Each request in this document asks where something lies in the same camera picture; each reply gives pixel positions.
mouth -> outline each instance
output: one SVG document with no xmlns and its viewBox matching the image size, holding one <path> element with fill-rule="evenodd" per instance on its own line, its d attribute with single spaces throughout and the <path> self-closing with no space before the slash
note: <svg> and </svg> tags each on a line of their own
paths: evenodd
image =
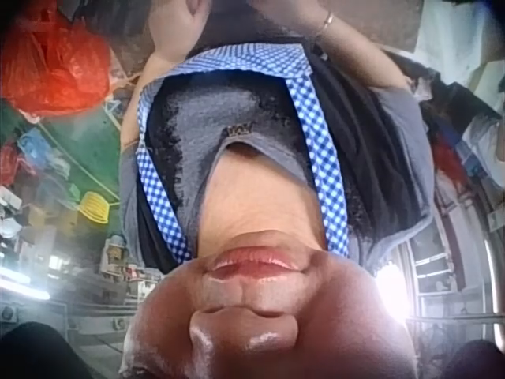
<svg viewBox="0 0 505 379">
<path fill-rule="evenodd" d="M 268 279 L 300 271 L 301 267 L 284 250 L 255 246 L 220 254 L 211 263 L 208 275 L 218 280 L 235 276 Z"/>
</svg>

yellow basket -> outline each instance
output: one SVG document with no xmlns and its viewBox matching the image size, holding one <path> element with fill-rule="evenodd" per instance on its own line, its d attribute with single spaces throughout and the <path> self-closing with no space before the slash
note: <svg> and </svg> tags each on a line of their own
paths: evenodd
<svg viewBox="0 0 505 379">
<path fill-rule="evenodd" d="M 80 202 L 80 212 L 95 223 L 109 223 L 110 205 L 101 195 L 87 192 Z"/>
</svg>

neck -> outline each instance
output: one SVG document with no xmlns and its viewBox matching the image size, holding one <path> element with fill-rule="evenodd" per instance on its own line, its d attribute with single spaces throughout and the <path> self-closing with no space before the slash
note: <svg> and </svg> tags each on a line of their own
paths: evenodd
<svg viewBox="0 0 505 379">
<path fill-rule="evenodd" d="M 239 235 L 281 231 L 313 249 L 326 238 L 314 191 L 266 156 L 228 149 L 208 182 L 200 217 L 198 257 L 223 251 Z"/>
</svg>

nose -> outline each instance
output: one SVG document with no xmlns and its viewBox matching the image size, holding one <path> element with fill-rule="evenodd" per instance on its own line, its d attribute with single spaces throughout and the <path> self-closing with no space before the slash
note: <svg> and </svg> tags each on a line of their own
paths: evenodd
<svg viewBox="0 0 505 379">
<path fill-rule="evenodd" d="M 298 324 L 287 314 L 267 316 L 247 308 L 226 307 L 212 313 L 194 313 L 189 333 L 193 351 L 200 358 L 225 355 L 238 359 L 293 348 Z"/>
</svg>

lips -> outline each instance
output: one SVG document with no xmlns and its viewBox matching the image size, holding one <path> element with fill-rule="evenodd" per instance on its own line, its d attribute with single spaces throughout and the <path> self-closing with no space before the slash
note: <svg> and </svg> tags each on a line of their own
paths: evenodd
<svg viewBox="0 0 505 379">
<path fill-rule="evenodd" d="M 271 247 L 229 250 L 220 254 L 209 267 L 210 277 L 219 280 L 235 276 L 265 279 L 300 271 L 301 267 L 287 252 Z"/>
</svg>

